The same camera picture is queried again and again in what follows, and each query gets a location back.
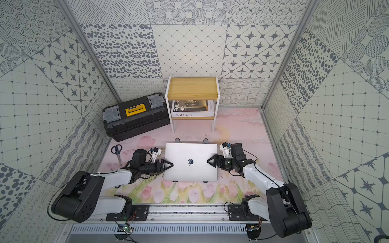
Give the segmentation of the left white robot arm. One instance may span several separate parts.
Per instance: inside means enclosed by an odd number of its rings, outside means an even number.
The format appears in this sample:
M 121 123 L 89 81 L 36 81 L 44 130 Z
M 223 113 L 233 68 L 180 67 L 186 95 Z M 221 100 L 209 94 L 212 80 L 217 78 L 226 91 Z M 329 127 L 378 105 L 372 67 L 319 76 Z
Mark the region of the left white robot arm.
M 107 221 L 133 220 L 132 199 L 124 195 L 102 196 L 101 192 L 159 175 L 173 168 L 172 162 L 159 160 L 158 149 L 138 149 L 122 168 L 105 173 L 79 171 L 51 198 L 48 215 L 56 221 L 85 222 L 92 216 L 106 215 Z

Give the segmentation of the silver laptop computer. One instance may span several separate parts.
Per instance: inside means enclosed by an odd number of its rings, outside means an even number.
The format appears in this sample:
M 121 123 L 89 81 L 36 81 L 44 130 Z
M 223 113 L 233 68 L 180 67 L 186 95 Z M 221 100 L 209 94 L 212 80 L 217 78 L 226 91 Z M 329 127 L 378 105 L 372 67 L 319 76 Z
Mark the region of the silver laptop computer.
M 167 143 L 165 149 L 165 160 L 173 164 L 164 172 L 166 181 L 217 181 L 218 169 L 208 163 L 218 153 L 217 144 Z

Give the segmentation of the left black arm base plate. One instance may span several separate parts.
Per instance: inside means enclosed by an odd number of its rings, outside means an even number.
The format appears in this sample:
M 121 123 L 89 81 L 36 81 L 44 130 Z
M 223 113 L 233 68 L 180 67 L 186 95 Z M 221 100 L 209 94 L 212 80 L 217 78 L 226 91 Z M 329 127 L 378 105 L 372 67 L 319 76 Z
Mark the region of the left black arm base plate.
M 127 205 L 120 213 L 107 214 L 106 221 L 146 221 L 149 214 L 149 209 L 149 205 Z

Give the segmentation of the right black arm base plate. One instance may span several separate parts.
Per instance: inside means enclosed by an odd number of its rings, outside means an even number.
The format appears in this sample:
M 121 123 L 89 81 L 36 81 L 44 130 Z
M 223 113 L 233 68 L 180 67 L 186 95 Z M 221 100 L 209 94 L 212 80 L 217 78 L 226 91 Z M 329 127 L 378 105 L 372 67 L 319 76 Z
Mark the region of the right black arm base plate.
M 251 221 L 248 206 L 246 204 L 228 204 L 227 213 L 229 221 Z

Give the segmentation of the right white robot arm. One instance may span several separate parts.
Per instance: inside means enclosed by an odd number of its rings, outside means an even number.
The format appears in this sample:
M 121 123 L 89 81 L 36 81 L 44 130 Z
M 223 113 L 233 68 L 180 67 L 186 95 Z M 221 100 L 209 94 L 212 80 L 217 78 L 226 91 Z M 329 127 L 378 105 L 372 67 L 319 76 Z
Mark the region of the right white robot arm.
M 247 229 L 249 239 L 260 235 L 264 220 L 281 238 L 312 227 L 308 209 L 295 184 L 276 180 L 260 169 L 255 160 L 246 157 L 247 152 L 240 143 L 223 143 L 220 149 L 222 154 L 212 156 L 208 164 L 227 172 L 235 171 L 237 176 L 247 179 L 266 195 L 265 200 L 253 194 L 245 196 L 239 205 L 226 203 L 231 221 L 250 221 Z

